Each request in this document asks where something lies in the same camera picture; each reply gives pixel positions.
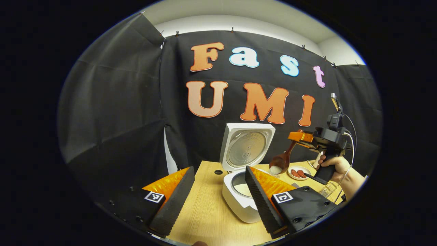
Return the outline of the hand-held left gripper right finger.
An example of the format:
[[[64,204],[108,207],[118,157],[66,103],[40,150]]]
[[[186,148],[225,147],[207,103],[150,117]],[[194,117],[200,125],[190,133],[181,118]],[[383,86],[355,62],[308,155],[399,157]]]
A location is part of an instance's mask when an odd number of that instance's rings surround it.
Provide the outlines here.
[[[245,169],[245,182],[272,239],[301,233],[338,209],[309,186],[295,188],[251,166]]]

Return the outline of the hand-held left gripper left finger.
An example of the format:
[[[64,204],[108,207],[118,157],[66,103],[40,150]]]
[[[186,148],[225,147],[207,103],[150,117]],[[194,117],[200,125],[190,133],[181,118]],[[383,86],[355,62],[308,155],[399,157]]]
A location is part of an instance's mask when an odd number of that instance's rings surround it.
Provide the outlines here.
[[[137,230],[167,237],[195,182],[190,166],[142,188],[116,195],[102,204],[109,213]]]

